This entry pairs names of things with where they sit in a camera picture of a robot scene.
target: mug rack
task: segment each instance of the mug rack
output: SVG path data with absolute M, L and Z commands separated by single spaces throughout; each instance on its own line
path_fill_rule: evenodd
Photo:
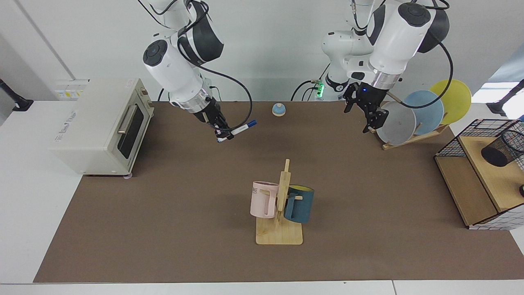
M 259 245 L 302 245 L 303 243 L 302 224 L 284 218 L 284 207 L 291 182 L 289 164 L 290 160 L 286 159 L 284 171 L 280 173 L 275 217 L 257 218 L 256 243 Z

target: green indicator light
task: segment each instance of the green indicator light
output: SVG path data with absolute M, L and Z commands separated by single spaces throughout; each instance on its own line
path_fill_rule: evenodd
M 319 89 L 316 91 L 316 96 L 321 98 L 324 95 L 324 84 L 318 83 Z

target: dark teal mug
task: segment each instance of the dark teal mug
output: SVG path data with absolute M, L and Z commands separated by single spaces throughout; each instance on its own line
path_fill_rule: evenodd
M 296 223 L 309 221 L 315 190 L 306 186 L 292 184 L 288 189 L 288 201 L 284 217 Z

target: brown table mat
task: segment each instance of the brown table mat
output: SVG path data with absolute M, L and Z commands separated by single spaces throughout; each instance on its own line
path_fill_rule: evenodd
M 248 104 L 223 103 L 231 125 Z M 130 180 L 84 177 L 35 282 L 524 279 L 508 231 L 467 230 L 433 155 L 439 137 L 383 151 L 343 103 L 257 102 L 230 142 L 156 103 Z M 301 246 L 258 246 L 252 181 L 313 187 Z

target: pink mug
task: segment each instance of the pink mug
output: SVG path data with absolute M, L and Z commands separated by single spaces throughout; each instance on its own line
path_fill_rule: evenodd
M 253 182 L 251 194 L 251 215 L 259 218 L 273 218 L 276 213 L 278 184 Z

